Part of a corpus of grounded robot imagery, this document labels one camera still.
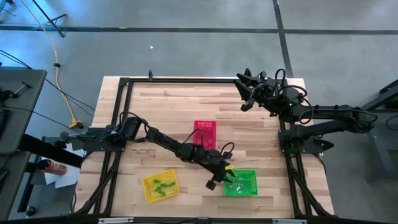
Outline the grey table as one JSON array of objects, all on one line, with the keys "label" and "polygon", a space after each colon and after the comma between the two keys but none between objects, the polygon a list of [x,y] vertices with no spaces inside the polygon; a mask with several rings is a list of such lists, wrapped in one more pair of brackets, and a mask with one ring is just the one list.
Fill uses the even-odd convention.
[{"label": "grey table", "polygon": [[27,68],[0,68],[0,221],[7,220],[30,159],[20,151],[47,72]]}]

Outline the black tripod stand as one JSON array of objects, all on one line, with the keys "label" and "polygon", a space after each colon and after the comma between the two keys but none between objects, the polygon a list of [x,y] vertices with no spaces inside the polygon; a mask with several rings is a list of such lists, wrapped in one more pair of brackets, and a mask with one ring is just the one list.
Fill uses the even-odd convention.
[{"label": "black tripod stand", "polygon": [[68,14],[61,13],[50,0],[0,0],[0,30],[55,32],[61,38],[61,25]]}]

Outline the silver aluminium extrusion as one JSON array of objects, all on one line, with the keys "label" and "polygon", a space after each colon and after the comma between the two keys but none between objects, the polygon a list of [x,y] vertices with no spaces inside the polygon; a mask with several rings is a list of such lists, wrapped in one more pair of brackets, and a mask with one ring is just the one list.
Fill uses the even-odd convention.
[{"label": "silver aluminium extrusion", "polygon": [[134,223],[134,219],[130,217],[111,217],[100,218],[98,224],[129,224]]},{"label": "silver aluminium extrusion", "polygon": [[272,224],[308,224],[308,223],[306,220],[300,220],[300,219],[275,218],[272,220]]}]

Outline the yellow plastic basket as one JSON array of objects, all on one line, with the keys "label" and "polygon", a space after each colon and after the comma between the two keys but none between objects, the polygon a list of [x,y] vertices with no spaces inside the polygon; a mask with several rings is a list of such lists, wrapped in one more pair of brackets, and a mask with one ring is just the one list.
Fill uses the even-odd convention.
[{"label": "yellow plastic basket", "polygon": [[[153,183],[154,179],[161,180],[161,183]],[[155,191],[155,188],[161,186],[161,184],[168,184],[171,182],[175,182],[176,184],[172,187],[162,187],[162,191],[166,193],[166,196],[161,195],[159,191]],[[142,184],[144,188],[144,196],[147,203],[152,203],[163,200],[165,198],[173,197],[180,193],[177,176],[173,169],[147,176],[143,178]]]}]

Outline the green plastic basket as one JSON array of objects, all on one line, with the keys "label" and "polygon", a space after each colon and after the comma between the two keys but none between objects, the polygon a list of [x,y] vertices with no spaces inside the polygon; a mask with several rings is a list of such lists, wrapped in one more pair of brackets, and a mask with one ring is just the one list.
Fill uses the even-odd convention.
[{"label": "green plastic basket", "polygon": [[[257,175],[255,170],[233,170],[237,173],[241,181],[234,181],[233,184],[224,184],[224,194],[229,197],[252,197],[258,194],[257,192]],[[229,189],[229,186],[233,185],[234,190]],[[239,185],[243,185],[242,190],[236,190]]]}]

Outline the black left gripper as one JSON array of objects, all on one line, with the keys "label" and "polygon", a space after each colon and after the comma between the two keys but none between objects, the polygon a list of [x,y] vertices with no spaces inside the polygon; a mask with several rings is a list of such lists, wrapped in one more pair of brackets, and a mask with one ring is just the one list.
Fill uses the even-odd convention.
[{"label": "black left gripper", "polygon": [[233,184],[235,177],[239,176],[233,170],[226,170],[225,167],[229,166],[230,163],[227,162],[228,159],[232,157],[231,152],[224,152],[221,154],[224,162],[218,165],[206,164],[205,169],[213,174],[213,177],[206,183],[206,188],[214,190],[216,187],[216,182],[224,182],[225,184]]}]

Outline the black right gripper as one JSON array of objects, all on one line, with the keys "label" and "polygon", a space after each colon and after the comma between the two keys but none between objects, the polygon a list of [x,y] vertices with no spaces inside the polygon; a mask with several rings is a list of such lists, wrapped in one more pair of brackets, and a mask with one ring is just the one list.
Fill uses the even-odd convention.
[{"label": "black right gripper", "polygon": [[253,76],[251,72],[237,73],[239,80],[234,80],[233,83],[237,88],[241,99],[245,101],[241,105],[241,111],[248,111],[257,103],[259,107],[265,108],[269,112],[279,112],[280,106],[278,97],[268,92],[267,89],[267,73],[261,72]]}]

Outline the red plastic basket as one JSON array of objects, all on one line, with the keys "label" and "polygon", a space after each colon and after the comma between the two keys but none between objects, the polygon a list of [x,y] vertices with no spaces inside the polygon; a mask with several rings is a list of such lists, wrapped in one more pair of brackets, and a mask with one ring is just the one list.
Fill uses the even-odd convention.
[{"label": "red plastic basket", "polygon": [[194,121],[193,143],[201,144],[205,150],[216,149],[216,122]]}]

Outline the white paper sheets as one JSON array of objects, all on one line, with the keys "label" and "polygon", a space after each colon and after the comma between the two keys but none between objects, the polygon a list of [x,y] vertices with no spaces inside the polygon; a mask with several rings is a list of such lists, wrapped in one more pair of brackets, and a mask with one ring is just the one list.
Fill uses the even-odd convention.
[{"label": "white paper sheets", "polygon": [[[68,152],[72,152],[80,157],[84,157],[86,152],[82,148],[77,148],[73,143],[67,143],[67,148],[65,149]],[[67,172],[64,175],[56,175],[50,173],[44,173],[46,184],[55,184],[55,188],[66,187],[69,185],[74,185],[77,183],[80,178],[80,168],[67,165]]]}]

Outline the black desk leg bar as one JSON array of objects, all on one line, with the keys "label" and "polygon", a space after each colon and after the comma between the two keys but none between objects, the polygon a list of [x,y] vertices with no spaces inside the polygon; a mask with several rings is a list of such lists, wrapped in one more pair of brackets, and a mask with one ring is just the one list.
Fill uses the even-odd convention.
[{"label": "black desk leg bar", "polygon": [[77,168],[80,168],[83,162],[81,156],[41,141],[28,134],[23,135],[18,149]]}]

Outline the orange spray can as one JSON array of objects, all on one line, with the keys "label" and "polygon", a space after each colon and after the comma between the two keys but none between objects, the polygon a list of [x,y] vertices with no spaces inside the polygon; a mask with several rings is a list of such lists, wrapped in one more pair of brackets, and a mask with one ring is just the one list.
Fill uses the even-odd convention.
[{"label": "orange spray can", "polygon": [[37,168],[45,173],[65,175],[68,167],[62,163],[50,159],[43,159],[37,163]]}]

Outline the grey metal stand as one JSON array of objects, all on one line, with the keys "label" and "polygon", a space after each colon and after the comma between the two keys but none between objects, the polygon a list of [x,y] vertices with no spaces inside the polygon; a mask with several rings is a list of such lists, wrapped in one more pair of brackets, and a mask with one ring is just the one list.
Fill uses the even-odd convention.
[{"label": "grey metal stand", "polygon": [[398,162],[391,156],[391,152],[398,153],[398,79],[380,89],[378,96],[363,105],[363,109],[379,116],[368,138],[381,166],[366,179],[368,182],[398,179]]}]

